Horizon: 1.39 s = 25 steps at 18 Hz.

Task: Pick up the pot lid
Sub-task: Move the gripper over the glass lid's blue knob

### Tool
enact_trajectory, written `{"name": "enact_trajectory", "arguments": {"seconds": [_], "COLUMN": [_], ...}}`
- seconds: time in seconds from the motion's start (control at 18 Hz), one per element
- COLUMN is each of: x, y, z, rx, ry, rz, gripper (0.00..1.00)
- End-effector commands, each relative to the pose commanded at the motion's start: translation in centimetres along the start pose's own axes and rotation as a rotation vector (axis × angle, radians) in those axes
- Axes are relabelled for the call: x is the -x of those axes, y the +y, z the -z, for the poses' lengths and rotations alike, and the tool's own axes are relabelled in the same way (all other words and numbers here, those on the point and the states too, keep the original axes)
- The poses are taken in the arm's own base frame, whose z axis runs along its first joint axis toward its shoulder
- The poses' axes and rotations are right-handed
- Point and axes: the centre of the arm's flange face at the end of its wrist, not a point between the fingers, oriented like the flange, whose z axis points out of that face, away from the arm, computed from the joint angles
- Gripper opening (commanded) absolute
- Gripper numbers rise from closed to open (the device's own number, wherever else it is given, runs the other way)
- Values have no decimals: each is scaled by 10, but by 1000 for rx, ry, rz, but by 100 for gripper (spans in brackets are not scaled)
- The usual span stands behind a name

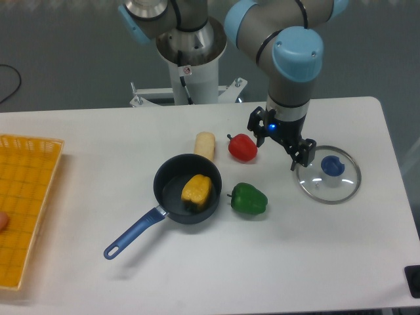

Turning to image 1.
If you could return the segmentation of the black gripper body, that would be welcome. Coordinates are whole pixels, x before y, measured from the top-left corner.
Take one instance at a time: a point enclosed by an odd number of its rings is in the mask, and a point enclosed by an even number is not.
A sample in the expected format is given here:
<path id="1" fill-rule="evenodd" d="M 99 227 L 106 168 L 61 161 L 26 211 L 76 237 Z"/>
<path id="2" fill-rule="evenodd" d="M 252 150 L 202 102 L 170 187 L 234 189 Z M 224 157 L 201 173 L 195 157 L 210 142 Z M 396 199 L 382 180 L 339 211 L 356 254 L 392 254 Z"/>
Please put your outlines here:
<path id="1" fill-rule="evenodd" d="M 264 129 L 268 137 L 281 144 L 288 154 L 299 151 L 301 132 L 310 102 L 290 107 L 270 97 L 266 102 Z"/>

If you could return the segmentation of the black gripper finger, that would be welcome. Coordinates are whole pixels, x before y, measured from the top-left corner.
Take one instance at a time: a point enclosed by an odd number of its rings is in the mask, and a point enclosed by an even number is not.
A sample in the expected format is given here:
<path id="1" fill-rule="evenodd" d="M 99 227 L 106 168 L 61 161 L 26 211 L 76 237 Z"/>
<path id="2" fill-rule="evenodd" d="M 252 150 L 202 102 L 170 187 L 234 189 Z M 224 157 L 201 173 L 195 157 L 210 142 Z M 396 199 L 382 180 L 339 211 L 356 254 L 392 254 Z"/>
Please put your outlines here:
<path id="1" fill-rule="evenodd" d="M 251 131 L 256 138 L 256 146 L 261 147 L 264 144 L 268 132 L 264 126 L 265 111 L 262 107 L 256 107 L 250 114 L 247 123 L 247 129 Z"/>
<path id="2" fill-rule="evenodd" d="M 296 145 L 291 147 L 289 155 L 292 158 L 291 170 L 294 171 L 297 165 L 308 167 L 314 160 L 316 153 L 316 141 L 311 138 L 299 139 Z"/>

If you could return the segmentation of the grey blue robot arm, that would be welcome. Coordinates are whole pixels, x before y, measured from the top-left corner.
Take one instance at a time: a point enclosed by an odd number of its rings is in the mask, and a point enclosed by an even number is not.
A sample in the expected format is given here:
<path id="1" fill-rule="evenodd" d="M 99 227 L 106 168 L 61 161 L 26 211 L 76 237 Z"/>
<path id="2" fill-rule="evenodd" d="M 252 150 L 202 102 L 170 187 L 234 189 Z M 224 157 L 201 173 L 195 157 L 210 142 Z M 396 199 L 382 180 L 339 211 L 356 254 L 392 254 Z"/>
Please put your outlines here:
<path id="1" fill-rule="evenodd" d="M 155 41 L 166 61 L 175 104 L 218 100 L 219 58 L 228 43 L 267 75 L 266 106 L 255 110 L 247 128 L 257 144 L 271 138 L 293 165 L 308 166 L 316 142 L 301 135 L 324 44 L 315 27 L 347 7 L 346 1 L 238 1 L 219 22 L 207 1 L 124 1 L 119 14 L 133 39 Z"/>

